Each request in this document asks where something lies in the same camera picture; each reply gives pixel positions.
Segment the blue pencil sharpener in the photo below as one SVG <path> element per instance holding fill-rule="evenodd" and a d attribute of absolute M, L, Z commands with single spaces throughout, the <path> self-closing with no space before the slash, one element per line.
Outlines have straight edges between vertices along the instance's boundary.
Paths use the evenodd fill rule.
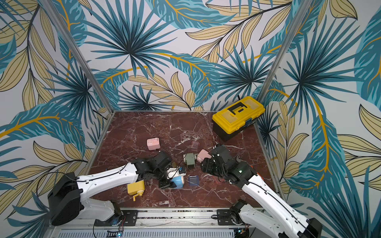
<path fill-rule="evenodd" d="M 183 176 L 174 177 L 171 181 L 174 183 L 173 189 L 182 189 L 185 183 Z"/>

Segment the blue transparent tray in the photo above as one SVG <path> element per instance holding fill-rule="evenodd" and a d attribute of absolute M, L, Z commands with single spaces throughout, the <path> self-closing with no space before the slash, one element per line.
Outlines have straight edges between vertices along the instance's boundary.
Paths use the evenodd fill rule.
<path fill-rule="evenodd" d="M 197 175 L 192 175 L 188 177 L 189 186 L 199 186 L 199 177 Z"/>

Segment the green pencil sharpener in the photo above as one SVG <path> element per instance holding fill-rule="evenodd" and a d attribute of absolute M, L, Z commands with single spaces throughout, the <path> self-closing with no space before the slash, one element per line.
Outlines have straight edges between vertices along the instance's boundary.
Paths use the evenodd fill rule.
<path fill-rule="evenodd" d="M 183 161 L 187 169 L 193 169 L 195 167 L 196 154 L 187 153 L 183 155 Z"/>

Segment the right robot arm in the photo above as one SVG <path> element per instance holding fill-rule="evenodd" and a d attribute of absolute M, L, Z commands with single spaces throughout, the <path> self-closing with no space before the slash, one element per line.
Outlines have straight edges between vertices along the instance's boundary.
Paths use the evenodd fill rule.
<path fill-rule="evenodd" d="M 287 204 L 262 179 L 248 162 L 234 158 L 223 145 L 216 145 L 211 157 L 203 159 L 201 170 L 242 189 L 256 200 L 266 214 L 238 200 L 230 207 L 230 220 L 236 225 L 251 225 L 271 238 L 319 238 L 322 224 L 307 218 Z"/>

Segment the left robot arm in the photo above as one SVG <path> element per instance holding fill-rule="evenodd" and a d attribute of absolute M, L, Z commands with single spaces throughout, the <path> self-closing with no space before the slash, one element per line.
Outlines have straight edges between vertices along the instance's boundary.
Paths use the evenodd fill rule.
<path fill-rule="evenodd" d="M 73 172 L 64 174 L 48 194 L 50 223 L 61 226 L 76 219 L 93 219 L 100 226 L 119 226 L 124 214 L 113 201 L 93 199 L 93 196 L 111 188 L 137 185 L 156 179 L 160 188 L 173 188 L 174 178 L 181 175 L 171 167 L 172 158 L 164 151 L 145 159 L 131 162 L 97 174 L 76 176 Z"/>

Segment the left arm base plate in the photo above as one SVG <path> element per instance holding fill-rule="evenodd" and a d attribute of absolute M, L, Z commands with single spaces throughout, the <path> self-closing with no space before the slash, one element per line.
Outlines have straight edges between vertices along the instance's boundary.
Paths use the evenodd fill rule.
<path fill-rule="evenodd" d="M 136 225 L 136 221 L 138 218 L 137 210 L 122 210 L 121 212 L 117 212 L 111 218 L 106 221 L 100 221 L 98 219 L 95 220 L 95 227 L 133 227 Z"/>

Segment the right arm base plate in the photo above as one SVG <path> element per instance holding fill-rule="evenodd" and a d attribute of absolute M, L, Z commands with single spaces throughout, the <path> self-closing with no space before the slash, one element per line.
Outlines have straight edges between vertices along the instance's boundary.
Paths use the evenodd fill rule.
<path fill-rule="evenodd" d="M 216 214 L 212 215 L 211 218 L 217 220 L 219 226 L 251 225 L 244 223 L 239 218 L 239 215 L 232 212 L 230 209 L 217 209 Z"/>

